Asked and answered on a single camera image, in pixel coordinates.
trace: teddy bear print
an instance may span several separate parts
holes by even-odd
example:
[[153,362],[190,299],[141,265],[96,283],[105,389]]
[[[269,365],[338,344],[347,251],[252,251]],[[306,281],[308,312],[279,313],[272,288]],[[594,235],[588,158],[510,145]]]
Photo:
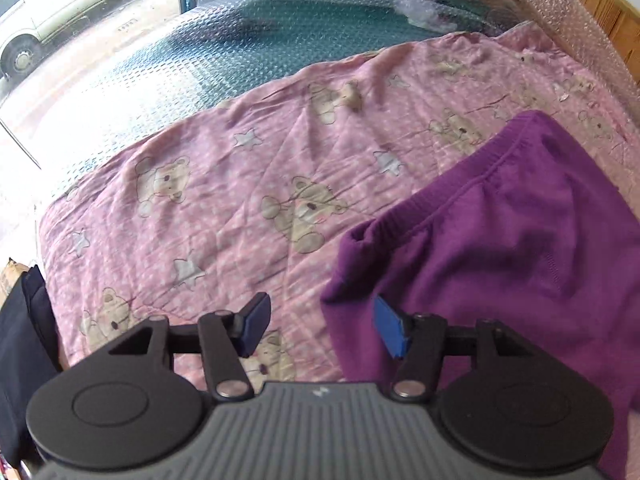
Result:
[[265,381],[293,381],[296,369],[293,359],[285,350],[279,330],[268,332],[258,343],[255,352],[247,359],[240,359],[242,367],[256,393]]
[[549,113],[549,104],[546,99],[526,85],[521,85],[511,95],[511,100],[527,110],[541,110]]
[[468,67],[455,58],[433,55],[430,56],[430,61],[447,81],[455,82],[462,76],[470,75]]
[[450,108],[443,110],[444,122],[431,121],[429,129],[455,145],[463,153],[470,155],[476,146],[482,143],[482,132],[466,117],[460,116]]
[[587,97],[588,94],[593,92],[595,85],[593,81],[581,75],[572,75],[569,79],[565,79],[562,82],[562,88],[569,94]]
[[138,214],[142,218],[151,215],[153,200],[156,196],[168,196],[172,202],[184,202],[184,189],[189,181],[189,157],[182,156],[173,162],[153,168],[151,158],[147,157],[136,165],[138,175]]
[[262,216],[273,220],[276,229],[293,243],[300,254],[317,251],[324,245],[324,237],[316,226],[331,215],[341,215],[346,203],[338,200],[327,186],[316,184],[303,176],[292,181],[293,192],[286,202],[273,196],[262,199]]
[[345,106],[354,112],[362,108],[362,96],[356,81],[345,83],[339,90],[331,90],[325,86],[311,83],[309,91],[311,92],[311,107],[320,117],[322,124],[335,123],[335,109],[338,106]]
[[530,52],[515,52],[514,56],[517,60],[526,65],[533,65],[536,62],[536,58]]
[[613,128],[609,125],[609,123],[607,123],[606,120],[604,120],[602,116],[592,116],[583,110],[578,114],[578,119],[592,137],[596,139],[613,140]]
[[102,292],[102,305],[95,318],[88,311],[82,313],[80,332],[89,352],[94,352],[106,342],[117,338],[135,324],[129,303],[119,297],[112,288]]

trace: bed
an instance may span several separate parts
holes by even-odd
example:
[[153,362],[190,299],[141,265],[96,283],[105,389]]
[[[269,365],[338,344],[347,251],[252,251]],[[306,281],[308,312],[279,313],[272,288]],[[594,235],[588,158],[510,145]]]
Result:
[[[335,23],[359,25],[326,36],[308,22],[303,41],[283,42],[278,23],[302,2],[309,16],[348,8]],[[429,29],[397,2],[223,0],[121,53],[50,111],[40,238],[70,364],[151,314],[191,323],[263,290],[273,318],[243,362],[254,387],[340,380],[318,305],[340,236],[519,111],[558,120],[640,214],[637,89],[629,77],[612,84],[619,58],[605,74],[606,47],[559,38],[571,57],[546,27],[512,26],[511,7],[491,19],[495,8],[435,2]],[[105,104],[119,112],[88,128]],[[67,143],[47,138],[60,128]],[[197,357],[175,368],[204,387]]]

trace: purple cloth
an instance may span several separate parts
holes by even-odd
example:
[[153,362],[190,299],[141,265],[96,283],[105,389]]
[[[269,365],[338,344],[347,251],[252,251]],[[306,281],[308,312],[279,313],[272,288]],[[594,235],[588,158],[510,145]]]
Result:
[[[624,478],[626,420],[640,404],[640,224],[553,119],[518,115],[344,236],[322,311],[347,380],[388,382],[396,370],[373,325],[378,294],[450,324],[499,319],[597,384],[615,410],[600,465]],[[440,386],[463,371],[445,360]]]

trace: black cloth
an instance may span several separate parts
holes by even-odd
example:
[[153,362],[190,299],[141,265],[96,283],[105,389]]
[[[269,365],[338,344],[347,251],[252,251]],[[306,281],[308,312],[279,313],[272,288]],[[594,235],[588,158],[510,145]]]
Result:
[[0,450],[12,467],[33,449],[27,404],[59,371],[56,322],[35,266],[20,276],[0,310]]

